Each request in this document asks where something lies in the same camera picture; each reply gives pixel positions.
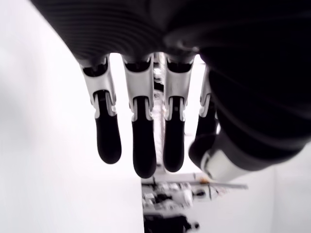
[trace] black fingertip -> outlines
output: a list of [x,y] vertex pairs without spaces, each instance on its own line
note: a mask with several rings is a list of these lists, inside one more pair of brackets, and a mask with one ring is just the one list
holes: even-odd
[[184,163],[184,127],[180,119],[165,121],[163,162],[169,172],[177,172]]
[[216,138],[216,134],[205,134],[196,137],[189,148],[189,158],[201,169],[201,161],[206,151],[211,149]]
[[144,179],[156,171],[156,149],[153,120],[138,119],[133,126],[133,164],[135,172]]
[[99,117],[95,120],[98,154],[105,163],[115,164],[122,153],[117,116]]

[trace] white surface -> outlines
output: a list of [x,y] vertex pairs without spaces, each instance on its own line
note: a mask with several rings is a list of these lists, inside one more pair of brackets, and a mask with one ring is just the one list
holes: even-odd
[[[0,8],[0,232],[142,233],[121,57],[111,60],[123,153],[109,166],[97,154],[94,108],[65,44],[28,1],[1,1]],[[192,74],[186,148],[203,72],[198,65]],[[249,191],[199,205],[194,218],[211,233],[310,232],[310,151],[240,178]],[[180,172],[195,169],[185,156]]]

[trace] white wall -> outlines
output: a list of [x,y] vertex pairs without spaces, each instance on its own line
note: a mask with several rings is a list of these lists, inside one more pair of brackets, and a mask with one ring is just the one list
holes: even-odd
[[311,145],[276,167],[273,233],[311,231]]
[[0,232],[142,233],[122,69],[112,67],[123,79],[115,83],[123,155],[109,166],[98,156],[94,109],[65,44],[30,2],[0,8]]

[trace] white background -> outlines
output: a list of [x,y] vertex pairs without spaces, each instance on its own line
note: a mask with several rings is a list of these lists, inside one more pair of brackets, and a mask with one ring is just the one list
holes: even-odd
[[[142,233],[120,56],[113,54],[111,65],[123,153],[110,166],[98,156],[94,109],[66,45],[28,1],[1,1],[0,8],[0,232]],[[192,75],[190,135],[203,70],[197,65]],[[202,232],[310,232],[310,151],[307,147],[290,162],[240,178],[249,191],[198,205],[191,215]],[[193,170],[186,156],[181,172]]]

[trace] robotic hand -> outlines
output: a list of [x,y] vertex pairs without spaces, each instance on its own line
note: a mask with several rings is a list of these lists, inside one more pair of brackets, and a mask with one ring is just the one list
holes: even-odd
[[104,162],[116,163],[121,156],[112,52],[123,57],[134,168],[142,178],[156,169],[150,115],[156,51],[166,54],[163,159],[168,171],[178,171],[184,160],[183,111],[196,54],[207,69],[189,156],[212,179],[230,180],[287,161],[310,141],[310,1],[32,2],[81,65]]

